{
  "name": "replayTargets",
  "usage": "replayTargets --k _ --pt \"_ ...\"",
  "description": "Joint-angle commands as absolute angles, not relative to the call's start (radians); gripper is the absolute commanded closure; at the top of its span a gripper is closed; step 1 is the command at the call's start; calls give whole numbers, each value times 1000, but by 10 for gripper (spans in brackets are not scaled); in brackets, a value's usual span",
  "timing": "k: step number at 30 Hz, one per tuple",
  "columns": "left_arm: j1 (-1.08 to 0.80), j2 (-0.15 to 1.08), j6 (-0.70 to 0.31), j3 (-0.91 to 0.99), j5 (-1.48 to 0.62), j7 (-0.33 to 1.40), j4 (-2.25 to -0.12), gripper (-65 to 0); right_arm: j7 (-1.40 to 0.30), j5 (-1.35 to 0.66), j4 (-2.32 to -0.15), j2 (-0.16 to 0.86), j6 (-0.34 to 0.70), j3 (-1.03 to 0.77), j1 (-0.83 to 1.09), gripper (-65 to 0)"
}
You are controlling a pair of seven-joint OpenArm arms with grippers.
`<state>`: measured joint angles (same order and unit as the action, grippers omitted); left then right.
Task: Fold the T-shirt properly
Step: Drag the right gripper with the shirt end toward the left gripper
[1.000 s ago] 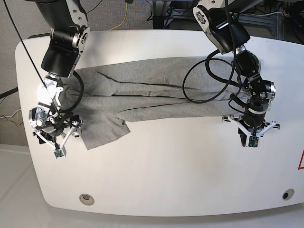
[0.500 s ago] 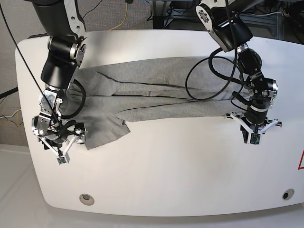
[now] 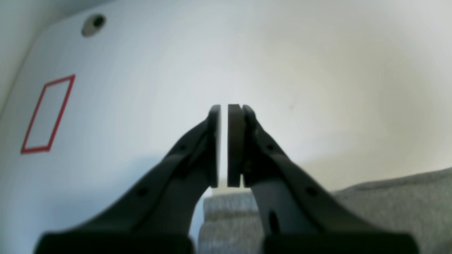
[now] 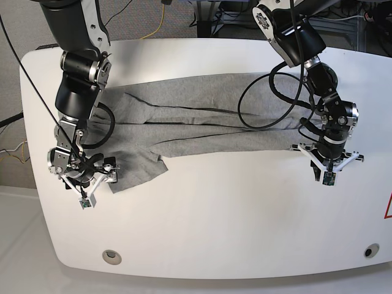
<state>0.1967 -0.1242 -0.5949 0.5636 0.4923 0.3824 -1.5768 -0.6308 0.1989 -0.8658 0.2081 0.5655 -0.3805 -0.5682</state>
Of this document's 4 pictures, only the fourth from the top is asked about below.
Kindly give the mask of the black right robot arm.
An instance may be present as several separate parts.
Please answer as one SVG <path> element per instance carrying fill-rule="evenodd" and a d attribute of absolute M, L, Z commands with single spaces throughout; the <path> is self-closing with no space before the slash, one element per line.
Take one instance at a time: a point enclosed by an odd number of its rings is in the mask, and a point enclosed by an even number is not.
<path fill-rule="evenodd" d="M 99 98 L 108 81 L 110 37 L 100 16 L 98 1 L 40 1 L 49 28 L 63 50 L 62 80 L 55 107 L 60 120 L 55 127 L 56 147 L 48 152 L 49 171 L 79 196 L 83 209 L 95 206 L 94 192 L 102 182 L 117 181 L 114 157 L 87 151 L 100 148 L 115 128 L 113 112 Z M 107 134 L 87 144 L 88 121 L 95 110 L 110 118 Z"/>

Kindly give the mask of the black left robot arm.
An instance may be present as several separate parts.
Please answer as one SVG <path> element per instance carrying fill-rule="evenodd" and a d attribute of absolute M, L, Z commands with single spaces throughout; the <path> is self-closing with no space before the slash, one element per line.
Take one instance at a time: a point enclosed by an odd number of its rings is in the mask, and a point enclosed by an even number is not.
<path fill-rule="evenodd" d="M 259 1 L 252 9 L 255 22 L 284 64 L 290 68 L 301 66 L 312 94 L 320 98 L 311 108 L 321 117 L 322 127 L 316 127 L 309 118 L 300 120 L 303 127 L 318 136 L 317 141 L 292 148 L 310 158 L 315 180 L 326 186 L 335 185 L 338 173 L 349 163 L 364 159 L 358 152 L 345 151 L 346 141 L 358 124 L 358 109 L 355 103 L 339 97 L 336 74 L 318 57 L 326 45 L 308 20 L 333 3 Z"/>

